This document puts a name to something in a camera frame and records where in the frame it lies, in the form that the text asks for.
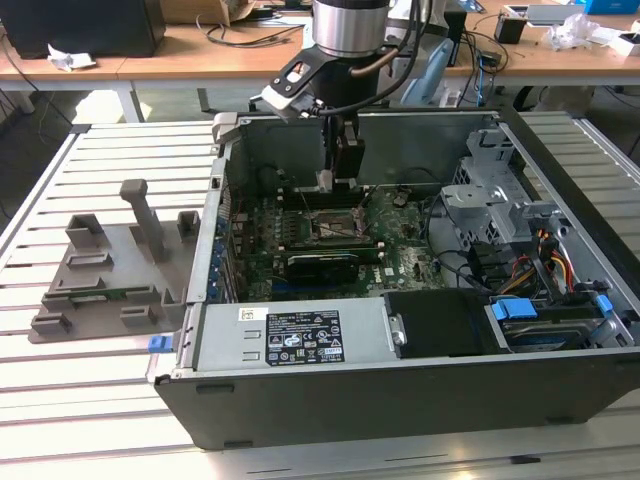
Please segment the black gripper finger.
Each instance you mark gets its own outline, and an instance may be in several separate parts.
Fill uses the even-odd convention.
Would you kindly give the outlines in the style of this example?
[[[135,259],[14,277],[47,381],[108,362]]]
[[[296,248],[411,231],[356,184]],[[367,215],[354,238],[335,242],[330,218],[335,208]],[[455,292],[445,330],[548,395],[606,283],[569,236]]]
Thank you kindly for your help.
[[[357,119],[338,119],[334,140],[333,174],[337,180],[356,178],[364,157],[365,142]]]
[[[324,169],[331,171],[334,157],[334,121],[331,116],[323,118],[322,135],[325,152]]]

